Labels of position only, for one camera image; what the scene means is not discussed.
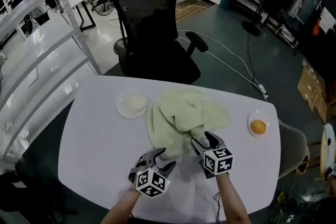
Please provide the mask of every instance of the wooden floor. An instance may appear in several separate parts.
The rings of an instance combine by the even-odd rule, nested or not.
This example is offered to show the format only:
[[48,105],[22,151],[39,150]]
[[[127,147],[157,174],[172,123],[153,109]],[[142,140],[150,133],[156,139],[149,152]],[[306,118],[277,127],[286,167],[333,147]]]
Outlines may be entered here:
[[196,1],[196,0],[186,0],[176,5],[176,24],[192,17],[196,13],[199,13],[205,8],[209,8],[213,5],[213,3],[208,1]]

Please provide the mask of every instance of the white table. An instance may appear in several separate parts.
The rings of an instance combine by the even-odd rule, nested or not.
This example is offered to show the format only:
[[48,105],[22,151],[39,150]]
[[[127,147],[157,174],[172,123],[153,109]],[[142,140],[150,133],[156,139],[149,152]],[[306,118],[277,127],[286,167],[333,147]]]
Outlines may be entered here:
[[[142,154],[152,149],[145,114],[134,120],[121,117],[115,109],[116,97],[125,89],[138,88],[152,105],[163,90],[171,87],[193,86],[104,76],[85,81],[63,131],[59,180],[91,202],[110,209],[130,185],[129,170]],[[214,133],[223,138],[234,154],[230,178],[248,213],[267,207],[274,196],[280,166],[275,107],[233,93],[199,89],[228,111],[229,126]],[[269,118],[264,138],[256,138],[248,130],[247,118],[254,110],[263,110]],[[177,158],[169,179],[172,183],[164,195],[155,199],[140,197],[133,211],[135,217],[169,223],[215,222],[216,179],[205,179],[193,152]],[[225,220],[222,209],[220,220]]]
[[[76,7],[77,11],[78,11],[78,14],[80,16],[80,19],[82,20],[82,22],[80,23],[80,30],[83,32],[84,30],[86,29],[89,29],[89,28],[93,28],[93,27],[96,27],[96,23],[95,21],[92,19],[92,16],[90,14],[90,12],[88,11],[88,8],[85,4],[85,0],[69,0],[69,3],[70,3],[70,7],[71,8],[74,8]],[[83,24],[84,24],[84,19],[83,19],[83,16],[82,16],[82,13],[80,12],[79,8],[78,8],[78,4],[82,3],[82,6],[86,12],[86,14],[88,15],[90,21],[91,21],[91,25],[88,25],[88,26],[84,26],[83,27]]]

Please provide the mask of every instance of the green towel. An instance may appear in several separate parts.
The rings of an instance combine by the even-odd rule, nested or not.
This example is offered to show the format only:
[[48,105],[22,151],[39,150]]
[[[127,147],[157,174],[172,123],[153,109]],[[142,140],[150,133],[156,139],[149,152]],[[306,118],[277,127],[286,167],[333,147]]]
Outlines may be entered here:
[[204,132],[224,128],[226,110],[192,88],[169,89],[148,108],[146,123],[154,148],[166,147],[163,159],[191,149],[190,138],[205,138]]

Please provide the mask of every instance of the desk leg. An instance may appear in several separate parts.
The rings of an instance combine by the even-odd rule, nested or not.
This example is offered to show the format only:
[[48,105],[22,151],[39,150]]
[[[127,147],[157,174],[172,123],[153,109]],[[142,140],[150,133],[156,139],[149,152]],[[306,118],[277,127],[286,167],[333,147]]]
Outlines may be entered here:
[[78,5],[76,5],[76,9],[77,9],[77,11],[78,11],[78,14],[79,14],[80,19],[82,20],[82,22],[80,23],[80,26],[79,26],[79,29],[82,30],[82,26],[83,26],[83,24],[84,24],[84,19],[83,19],[82,13],[80,13],[80,10],[79,10],[79,8],[78,8]]
[[85,1],[82,2],[82,6],[83,6],[83,8],[85,9],[86,14],[88,15],[88,17],[89,17],[89,19],[90,19],[90,21],[91,21],[91,25],[84,26],[84,27],[80,27],[80,30],[83,32],[84,30],[87,30],[87,29],[96,27],[96,23],[95,23],[95,21],[93,20],[93,18],[92,18],[92,16],[91,16],[90,12],[88,11],[88,8],[87,8],[87,6],[86,6],[86,4],[85,4]]

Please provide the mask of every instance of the white plate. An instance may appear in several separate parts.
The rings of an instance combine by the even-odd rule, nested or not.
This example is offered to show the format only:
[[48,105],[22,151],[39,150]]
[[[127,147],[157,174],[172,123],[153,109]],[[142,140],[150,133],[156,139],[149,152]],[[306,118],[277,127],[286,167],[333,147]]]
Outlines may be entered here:
[[[146,98],[146,105],[140,110],[130,109],[127,104],[128,98],[134,94],[140,94]],[[115,107],[118,113],[124,118],[135,119],[140,117],[146,111],[148,107],[148,98],[138,89],[127,89],[118,95],[117,100],[115,101]]]
[[[266,124],[266,131],[265,131],[265,133],[263,133],[263,134],[256,134],[256,133],[254,133],[252,131],[252,129],[251,129],[251,123],[253,121],[255,121],[255,120],[263,121]],[[248,116],[247,125],[248,125],[248,128],[249,128],[249,130],[250,130],[250,132],[251,132],[252,135],[254,135],[257,138],[262,138],[262,137],[264,137],[267,134],[267,130],[268,130],[268,126],[269,126],[269,121],[268,121],[268,119],[266,117],[266,114],[263,111],[261,111],[261,110],[255,110],[255,111],[252,111],[250,113],[250,115]]]

